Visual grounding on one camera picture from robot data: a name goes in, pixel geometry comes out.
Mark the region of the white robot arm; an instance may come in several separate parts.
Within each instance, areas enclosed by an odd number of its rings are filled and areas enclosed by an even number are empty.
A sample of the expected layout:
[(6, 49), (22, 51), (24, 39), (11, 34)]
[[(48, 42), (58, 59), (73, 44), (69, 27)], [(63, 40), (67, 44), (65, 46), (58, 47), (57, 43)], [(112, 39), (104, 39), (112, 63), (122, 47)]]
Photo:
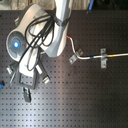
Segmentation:
[(35, 88), (37, 75), (47, 84), (50, 78), (41, 62), (41, 54), (58, 57), (66, 45), (67, 30), (73, 0), (55, 0), (51, 13), (38, 4), (30, 4), (15, 20), (6, 40), (6, 48), (14, 62), (8, 72), (18, 77), (17, 84), (23, 87), (26, 102), (31, 102), (30, 90)]

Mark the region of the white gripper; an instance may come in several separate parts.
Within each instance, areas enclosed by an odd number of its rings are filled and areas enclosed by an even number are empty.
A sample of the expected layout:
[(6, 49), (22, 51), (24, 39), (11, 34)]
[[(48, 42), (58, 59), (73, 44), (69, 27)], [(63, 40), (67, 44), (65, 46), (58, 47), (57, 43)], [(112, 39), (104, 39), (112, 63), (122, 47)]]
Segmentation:
[(36, 84), (36, 65), (38, 63), (38, 50), (28, 50), (27, 53), (22, 58), (20, 64), (19, 64), (19, 71), (15, 71), (11, 77), (11, 80), (9, 82), (9, 87), (12, 87), (13, 81), (16, 77), (25, 75), (27, 77), (30, 77), (32, 79), (32, 84), (23, 84), (19, 80), (19, 85), (23, 87), (23, 97), (26, 102), (31, 102), (31, 94), (29, 89), (34, 89)]

